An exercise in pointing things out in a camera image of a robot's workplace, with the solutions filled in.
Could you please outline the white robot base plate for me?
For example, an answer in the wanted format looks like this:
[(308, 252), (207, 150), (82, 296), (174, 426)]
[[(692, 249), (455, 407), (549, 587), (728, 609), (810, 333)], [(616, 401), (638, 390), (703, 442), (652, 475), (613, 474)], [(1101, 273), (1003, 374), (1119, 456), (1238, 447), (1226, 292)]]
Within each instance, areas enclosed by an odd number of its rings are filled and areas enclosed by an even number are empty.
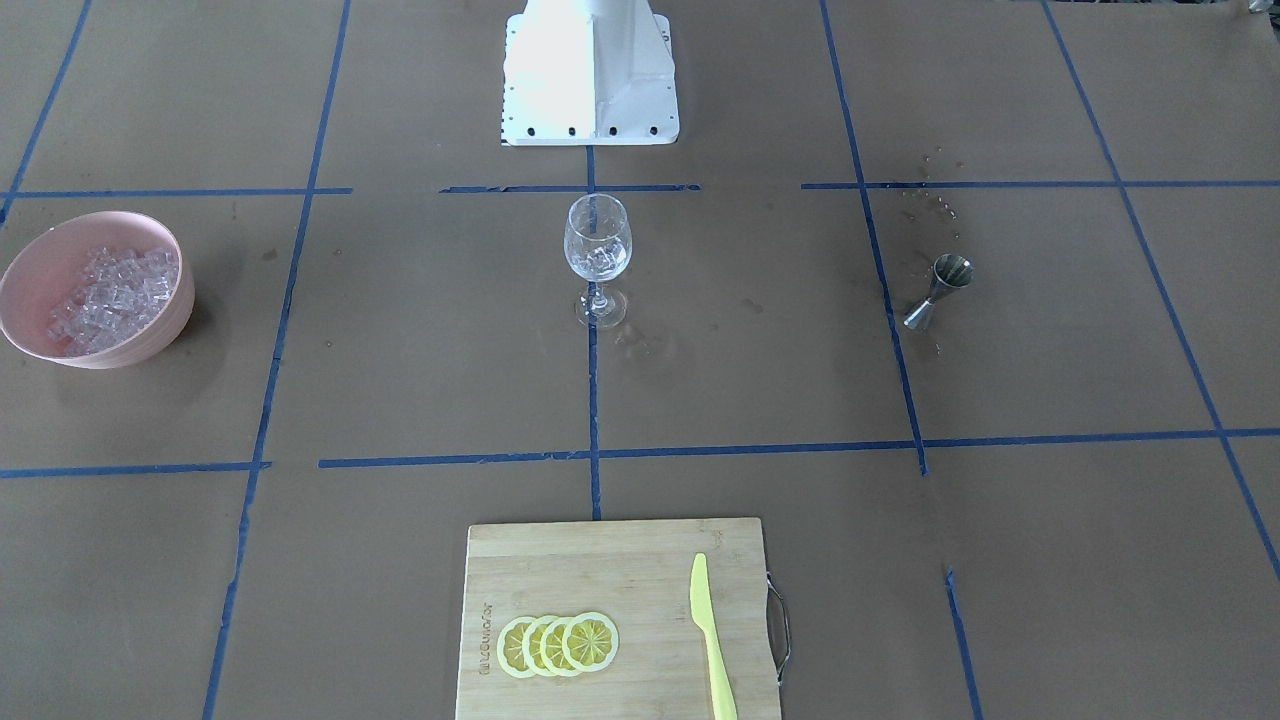
[(669, 19), (648, 1), (529, 1), (504, 32), (500, 142), (654, 146), (681, 132)]

